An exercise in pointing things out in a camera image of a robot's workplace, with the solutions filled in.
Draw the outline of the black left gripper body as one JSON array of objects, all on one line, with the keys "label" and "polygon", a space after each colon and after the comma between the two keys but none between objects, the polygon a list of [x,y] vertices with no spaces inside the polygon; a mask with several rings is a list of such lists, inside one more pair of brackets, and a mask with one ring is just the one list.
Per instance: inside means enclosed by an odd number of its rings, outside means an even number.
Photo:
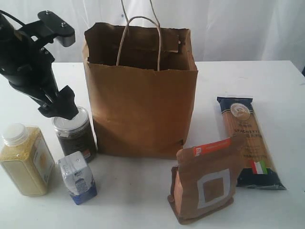
[{"label": "black left gripper body", "polygon": [[28,95],[41,106],[51,106],[58,87],[51,69],[54,57],[45,49],[54,36],[42,21],[15,29],[0,16],[0,73],[15,90]]}]

